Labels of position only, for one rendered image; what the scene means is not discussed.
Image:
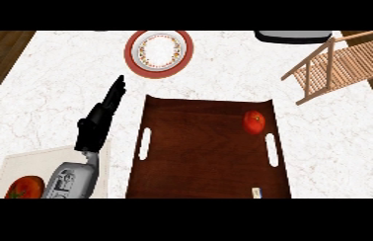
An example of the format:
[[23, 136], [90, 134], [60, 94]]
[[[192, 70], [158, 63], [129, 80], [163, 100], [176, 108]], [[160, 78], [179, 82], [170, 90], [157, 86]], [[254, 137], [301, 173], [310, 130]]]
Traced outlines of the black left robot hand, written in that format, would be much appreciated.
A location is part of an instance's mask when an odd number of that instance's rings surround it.
[[120, 76], [113, 83], [104, 101], [98, 103], [85, 119], [77, 122], [79, 135], [74, 150], [98, 153], [104, 146], [113, 117], [120, 107], [126, 94], [124, 76]]

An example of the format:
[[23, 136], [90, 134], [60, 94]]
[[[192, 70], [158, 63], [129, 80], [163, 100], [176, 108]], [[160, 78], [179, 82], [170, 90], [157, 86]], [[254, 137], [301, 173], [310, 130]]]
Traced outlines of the dark brown wooden tray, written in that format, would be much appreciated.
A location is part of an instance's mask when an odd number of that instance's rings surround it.
[[[263, 132], [244, 128], [244, 116], [259, 111]], [[126, 197], [244, 198], [262, 188], [263, 198], [288, 199], [287, 165], [273, 166], [266, 136], [278, 135], [272, 101], [262, 103], [161, 99], [149, 96], [141, 130], [151, 131], [148, 151], [135, 152]]]

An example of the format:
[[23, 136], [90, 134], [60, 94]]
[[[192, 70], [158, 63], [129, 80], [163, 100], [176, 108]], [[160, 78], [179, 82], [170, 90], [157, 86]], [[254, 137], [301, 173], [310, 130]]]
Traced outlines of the wooden tiered shelf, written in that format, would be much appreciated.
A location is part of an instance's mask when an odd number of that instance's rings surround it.
[[373, 31], [343, 38], [331, 37], [282, 76], [282, 80], [295, 76], [304, 89], [306, 96], [297, 101], [298, 106], [326, 93], [373, 79], [373, 40], [341, 49], [335, 48], [340, 42], [371, 36]]

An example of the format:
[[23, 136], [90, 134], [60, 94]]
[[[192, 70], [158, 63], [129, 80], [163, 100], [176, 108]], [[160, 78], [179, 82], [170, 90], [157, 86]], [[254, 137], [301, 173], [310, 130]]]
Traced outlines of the white cutting board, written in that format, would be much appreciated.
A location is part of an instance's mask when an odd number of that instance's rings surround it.
[[[92, 194], [93, 199], [108, 197], [111, 141], [107, 141], [99, 152], [99, 177]], [[6, 196], [12, 183], [24, 176], [39, 176], [49, 181], [54, 171], [64, 162], [85, 163], [86, 157], [74, 146], [9, 155], [0, 167], [0, 198]]]

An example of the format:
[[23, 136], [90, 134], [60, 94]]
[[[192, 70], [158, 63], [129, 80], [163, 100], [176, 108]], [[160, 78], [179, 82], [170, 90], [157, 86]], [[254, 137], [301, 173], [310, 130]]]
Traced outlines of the red round placemat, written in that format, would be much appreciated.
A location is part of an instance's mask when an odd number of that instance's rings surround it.
[[127, 41], [124, 60], [142, 77], [161, 79], [188, 66], [194, 42], [186, 31], [139, 31]]

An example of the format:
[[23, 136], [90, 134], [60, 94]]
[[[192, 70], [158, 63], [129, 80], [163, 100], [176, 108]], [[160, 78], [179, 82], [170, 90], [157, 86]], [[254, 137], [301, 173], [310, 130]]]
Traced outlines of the white patterned plate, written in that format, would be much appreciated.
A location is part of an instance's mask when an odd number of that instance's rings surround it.
[[186, 56], [188, 42], [176, 31], [147, 31], [135, 40], [132, 56], [136, 65], [154, 72], [175, 68]]

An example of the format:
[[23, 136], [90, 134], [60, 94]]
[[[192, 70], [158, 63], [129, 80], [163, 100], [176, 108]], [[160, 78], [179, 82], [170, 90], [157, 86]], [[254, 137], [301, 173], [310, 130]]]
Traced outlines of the large red tomato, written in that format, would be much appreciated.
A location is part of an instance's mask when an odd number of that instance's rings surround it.
[[46, 183], [39, 176], [24, 176], [11, 185], [6, 199], [39, 199], [43, 196]]

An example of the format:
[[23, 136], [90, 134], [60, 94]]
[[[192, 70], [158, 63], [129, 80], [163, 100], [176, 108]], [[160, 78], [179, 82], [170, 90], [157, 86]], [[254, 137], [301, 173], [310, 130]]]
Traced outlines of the black and grey appliance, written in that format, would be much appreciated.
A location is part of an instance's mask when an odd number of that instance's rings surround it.
[[323, 43], [331, 37], [332, 31], [256, 31], [256, 38], [273, 43]]

